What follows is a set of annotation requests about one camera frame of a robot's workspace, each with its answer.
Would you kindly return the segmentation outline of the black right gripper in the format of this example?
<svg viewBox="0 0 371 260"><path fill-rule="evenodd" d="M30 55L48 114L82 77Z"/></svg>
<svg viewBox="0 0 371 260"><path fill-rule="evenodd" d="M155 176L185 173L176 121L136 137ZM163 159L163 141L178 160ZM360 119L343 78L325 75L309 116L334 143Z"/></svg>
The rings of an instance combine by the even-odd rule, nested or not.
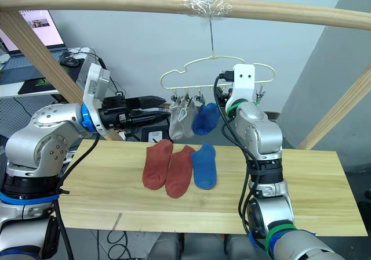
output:
<svg viewBox="0 0 371 260"><path fill-rule="evenodd" d="M228 92L224 92L222 87L218 86L216 89L217 101L221 108L225 108L228 99L232 94L232 88L228 88Z"/></svg>

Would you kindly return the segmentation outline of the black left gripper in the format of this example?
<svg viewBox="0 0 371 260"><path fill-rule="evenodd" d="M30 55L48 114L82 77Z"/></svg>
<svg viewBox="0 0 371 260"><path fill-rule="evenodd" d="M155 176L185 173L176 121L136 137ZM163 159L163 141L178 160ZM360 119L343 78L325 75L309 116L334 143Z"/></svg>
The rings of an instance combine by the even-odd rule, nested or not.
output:
<svg viewBox="0 0 371 260"><path fill-rule="evenodd" d="M142 125L156 124L170 116L168 109L152 109L165 102L164 98L158 96L105 97L102 101L102 107L99 109L99 117L105 129L129 129L134 127L132 111L139 109L138 123Z"/></svg>

